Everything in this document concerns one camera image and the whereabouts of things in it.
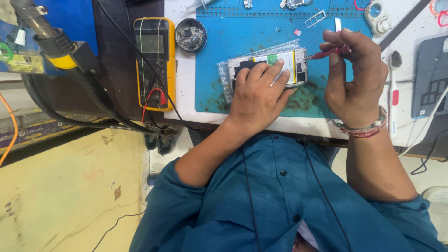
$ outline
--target phone battery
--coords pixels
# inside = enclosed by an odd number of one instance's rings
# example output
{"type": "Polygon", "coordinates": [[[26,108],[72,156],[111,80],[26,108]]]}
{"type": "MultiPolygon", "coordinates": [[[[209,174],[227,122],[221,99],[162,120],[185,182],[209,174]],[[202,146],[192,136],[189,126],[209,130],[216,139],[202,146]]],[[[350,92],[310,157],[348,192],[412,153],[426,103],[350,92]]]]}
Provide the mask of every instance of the phone battery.
{"type": "Polygon", "coordinates": [[[284,65],[281,69],[281,72],[277,75],[277,77],[274,79],[274,82],[280,77],[280,75],[286,71],[289,70],[289,81],[288,84],[295,84],[296,83],[296,57],[294,55],[294,50],[290,52],[282,52],[282,53],[274,53],[264,56],[256,56],[251,58],[253,62],[266,62],[269,65],[273,65],[277,62],[277,60],[283,59],[284,65]]]}

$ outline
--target person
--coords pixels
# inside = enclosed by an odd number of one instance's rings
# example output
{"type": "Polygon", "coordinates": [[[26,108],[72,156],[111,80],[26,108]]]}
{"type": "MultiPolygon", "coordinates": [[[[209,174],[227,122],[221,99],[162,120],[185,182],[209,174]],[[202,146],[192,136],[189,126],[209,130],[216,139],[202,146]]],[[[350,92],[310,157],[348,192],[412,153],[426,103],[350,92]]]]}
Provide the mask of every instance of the person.
{"type": "Polygon", "coordinates": [[[258,64],[237,75],[224,122],[158,175],[129,251],[446,251],[387,129],[355,137],[380,117],[388,75],[380,47],[348,29],[323,39],[322,51],[354,49],[346,56],[353,81],[331,54],[325,90],[329,109],[352,129],[347,183],[318,146],[260,133],[294,90],[285,90],[288,71],[271,86],[283,60],[258,64]]]}

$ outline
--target white toothbrush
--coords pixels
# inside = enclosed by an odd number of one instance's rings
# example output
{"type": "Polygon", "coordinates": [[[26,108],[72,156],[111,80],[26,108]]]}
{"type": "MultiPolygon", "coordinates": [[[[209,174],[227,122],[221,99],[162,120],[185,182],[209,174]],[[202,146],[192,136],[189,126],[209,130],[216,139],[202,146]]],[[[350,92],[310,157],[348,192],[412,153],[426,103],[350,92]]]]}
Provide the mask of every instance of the white toothbrush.
{"type": "Polygon", "coordinates": [[[389,93],[389,135],[391,139],[395,138],[397,135],[397,105],[398,105],[398,96],[399,91],[396,86],[395,81],[395,69],[399,68],[403,61],[401,60],[401,55],[399,52],[394,51],[391,55],[390,66],[391,66],[391,89],[389,93]]]}

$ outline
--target plastic bag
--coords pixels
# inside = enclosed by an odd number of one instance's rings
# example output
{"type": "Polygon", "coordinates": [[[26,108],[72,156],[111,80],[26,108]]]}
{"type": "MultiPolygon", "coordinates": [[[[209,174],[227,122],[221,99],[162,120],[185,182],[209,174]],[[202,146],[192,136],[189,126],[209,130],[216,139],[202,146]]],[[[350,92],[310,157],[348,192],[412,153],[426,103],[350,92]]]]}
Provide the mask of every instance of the plastic bag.
{"type": "MultiPolygon", "coordinates": [[[[289,49],[295,49],[295,48],[300,47],[299,41],[300,41],[300,39],[291,40],[291,41],[283,43],[283,44],[279,44],[279,45],[269,47],[269,48],[266,48],[266,49],[263,49],[260,51],[252,52],[249,54],[240,55],[235,58],[239,58],[242,56],[256,56],[256,55],[261,55],[261,54],[265,54],[265,53],[275,53],[275,52],[285,51],[285,50],[289,50],[289,49]]],[[[223,85],[224,97],[225,97],[227,103],[230,104],[230,103],[232,103],[232,100],[233,100],[233,89],[232,89],[232,84],[230,82],[230,73],[228,70],[227,61],[222,61],[222,62],[218,63],[217,65],[218,65],[218,75],[220,77],[221,84],[223,85]]]]}

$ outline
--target shirt button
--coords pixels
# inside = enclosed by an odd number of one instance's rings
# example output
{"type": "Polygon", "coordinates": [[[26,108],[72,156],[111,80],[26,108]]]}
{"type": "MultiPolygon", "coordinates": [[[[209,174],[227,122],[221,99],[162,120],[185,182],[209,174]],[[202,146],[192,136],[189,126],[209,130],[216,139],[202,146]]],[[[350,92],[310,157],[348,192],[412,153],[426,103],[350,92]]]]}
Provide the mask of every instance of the shirt button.
{"type": "Polygon", "coordinates": [[[298,214],[294,215],[293,221],[294,222],[299,222],[299,220],[300,220],[300,216],[298,214]]]}

